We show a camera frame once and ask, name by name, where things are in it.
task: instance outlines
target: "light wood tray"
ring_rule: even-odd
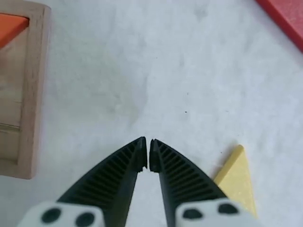
[[[29,179],[36,172],[50,12],[38,3],[0,0],[0,14],[29,19],[0,49],[0,175]]]

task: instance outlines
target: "wooden frame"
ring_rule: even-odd
[[[16,161],[0,157],[0,175],[30,179],[36,172],[41,98],[51,10],[45,5],[28,1],[0,0],[0,13],[29,19],[18,157]]]

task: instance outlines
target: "wooden block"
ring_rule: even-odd
[[[20,126],[28,29],[0,49],[0,123]]]
[[[19,129],[0,125],[0,157],[17,163],[19,150]]]
[[[239,202],[245,209],[257,216],[253,198],[248,161],[244,147],[238,145],[220,170],[214,182],[228,198]]]
[[[0,50],[0,175],[29,179],[36,172],[50,8],[0,0],[0,14],[29,20]]]
[[[0,49],[26,29],[28,22],[25,17],[0,14]]]
[[[256,0],[303,52],[303,1]]]

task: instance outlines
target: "black hole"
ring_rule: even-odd
[[[77,227],[88,227],[94,223],[94,220],[95,220],[95,215],[90,212],[86,212],[86,213],[80,214],[77,217],[76,226]]]
[[[220,214],[237,214],[238,209],[229,203],[223,203],[219,206],[218,212]]]
[[[44,223],[52,223],[56,221],[61,215],[61,210],[59,208],[51,208],[44,212],[41,217],[42,222]]]
[[[198,211],[197,209],[187,209],[183,213],[183,218],[186,218],[186,219],[198,219],[198,218],[202,218],[202,217],[203,217],[202,213],[200,211]]]

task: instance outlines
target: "white cloth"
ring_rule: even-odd
[[[40,0],[52,8],[38,172],[0,176],[1,226],[139,136],[211,177],[234,144],[265,227],[303,225],[303,56],[253,0]],[[138,176],[130,227],[164,227]]]

